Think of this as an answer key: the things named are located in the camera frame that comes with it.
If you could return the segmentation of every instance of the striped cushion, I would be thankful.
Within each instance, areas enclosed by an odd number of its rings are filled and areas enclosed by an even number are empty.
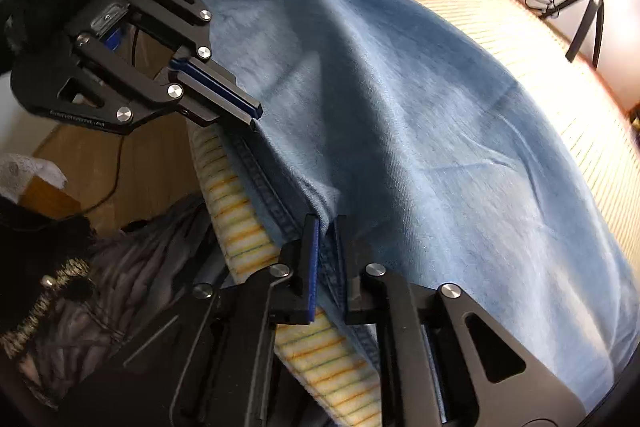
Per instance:
[[[523,84],[580,166],[610,230],[640,275],[640,167],[631,129],[597,75],[515,0],[416,0],[465,32]],[[278,248],[229,166],[215,126],[190,125],[200,186],[237,282],[272,264]],[[280,326],[276,353],[339,424],[377,427],[378,375],[321,309],[306,327]]]

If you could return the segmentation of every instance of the yellow striped fabric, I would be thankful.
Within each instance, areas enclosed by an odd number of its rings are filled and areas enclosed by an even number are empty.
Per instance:
[[[416,0],[492,53],[526,87],[572,152],[598,207],[640,274],[640,168],[630,127],[582,60],[514,0]],[[193,162],[236,282],[277,259],[231,169],[215,126],[189,126]],[[309,326],[280,326],[276,353],[340,425],[378,427],[378,375],[318,309]]]
[[[213,228],[234,280],[273,264],[280,253],[258,222],[231,169],[216,126],[189,124],[193,164]],[[279,326],[276,354],[339,425],[378,427],[380,381],[326,317],[316,310],[309,326]]]

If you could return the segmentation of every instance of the beige striped bedding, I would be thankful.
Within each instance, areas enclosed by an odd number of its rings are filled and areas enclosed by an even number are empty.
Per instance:
[[[587,63],[515,0],[416,0],[493,54],[530,92],[579,165],[611,232],[640,278],[640,166],[625,117]],[[237,282],[273,263],[271,242],[230,168],[214,126],[190,125],[200,187]],[[341,425],[378,427],[380,383],[318,309],[308,327],[276,332],[276,352]]]

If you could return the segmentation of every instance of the metal bolt head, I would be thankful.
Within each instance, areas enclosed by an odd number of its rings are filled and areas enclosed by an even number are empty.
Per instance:
[[[180,84],[171,84],[167,87],[166,92],[171,98],[180,98],[182,96],[182,86]]]
[[[460,286],[458,286],[457,284],[453,284],[452,282],[443,284],[442,288],[440,288],[440,291],[445,297],[448,297],[449,299],[457,299],[462,295]]]
[[[56,283],[56,280],[50,275],[43,275],[42,279],[40,279],[40,284],[42,284],[45,288],[51,288]]]
[[[373,277],[380,277],[386,273],[386,268],[379,263],[369,263],[365,267],[365,271]]]
[[[198,57],[200,58],[209,58],[211,56],[211,50],[206,46],[201,46],[198,48]]]
[[[210,299],[213,295],[213,286],[208,282],[201,282],[193,287],[191,294],[196,299]]]
[[[289,267],[286,264],[272,264],[269,267],[269,273],[278,279],[289,275],[289,271]]]
[[[116,118],[118,119],[118,121],[121,121],[121,122],[126,122],[131,120],[132,116],[133,116],[133,113],[131,112],[130,108],[127,107],[126,105],[123,105],[121,108],[119,108],[119,110],[116,113]]]

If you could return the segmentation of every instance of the striped fabric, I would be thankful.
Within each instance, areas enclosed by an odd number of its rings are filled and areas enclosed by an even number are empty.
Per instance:
[[[580,166],[636,277],[640,276],[640,166],[626,119],[588,64],[515,0],[416,0],[507,67],[555,126]],[[190,124],[193,161],[213,227],[236,282],[277,259],[230,168],[215,126]],[[276,353],[340,425],[378,427],[378,375],[321,309],[306,327],[280,326]]]

